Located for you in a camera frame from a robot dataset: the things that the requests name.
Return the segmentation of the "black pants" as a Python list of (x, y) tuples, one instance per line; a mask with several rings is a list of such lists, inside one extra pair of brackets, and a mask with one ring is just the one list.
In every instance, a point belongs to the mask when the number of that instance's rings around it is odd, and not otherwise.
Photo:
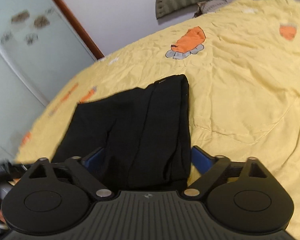
[(186, 76), (78, 104), (52, 161), (86, 157), (99, 148), (104, 156), (93, 174), (111, 190), (184, 189), (191, 169)]

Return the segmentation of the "yellow floral bedsheet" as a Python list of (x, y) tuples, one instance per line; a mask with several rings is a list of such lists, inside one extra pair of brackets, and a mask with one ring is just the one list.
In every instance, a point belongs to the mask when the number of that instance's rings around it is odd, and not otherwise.
[(184, 74), (191, 142), (255, 156), (293, 199), (300, 239), (300, 1), (234, 0), (122, 48), (78, 74), (23, 138), (15, 159), (51, 158), (76, 105)]

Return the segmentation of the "frosted glass wardrobe door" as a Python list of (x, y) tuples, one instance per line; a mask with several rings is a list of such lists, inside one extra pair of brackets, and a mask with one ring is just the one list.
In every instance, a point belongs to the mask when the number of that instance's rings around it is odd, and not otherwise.
[(22, 138), (92, 52), (53, 0), (0, 0), (0, 160)]

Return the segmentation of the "brown wooden door frame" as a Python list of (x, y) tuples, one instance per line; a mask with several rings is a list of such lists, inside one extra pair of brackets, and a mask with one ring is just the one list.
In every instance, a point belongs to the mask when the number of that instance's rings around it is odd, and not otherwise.
[(72, 11), (68, 8), (66, 3), (63, 0), (53, 0), (53, 1), (57, 5), (57, 7), (60, 9), (60, 11), (63, 13), (65, 18), (68, 20), (70, 25), (74, 28), (74, 30), (79, 35), (79, 37), (82, 39), (84, 44), (92, 52), (94, 57), (96, 57), (98, 60), (103, 58), (104, 54), (100, 51), (98, 46), (95, 44), (95, 42), (89, 36), (89, 34), (85, 31), (85, 29), (82, 27), (82, 25), (80, 24), (78, 19), (74, 16)]

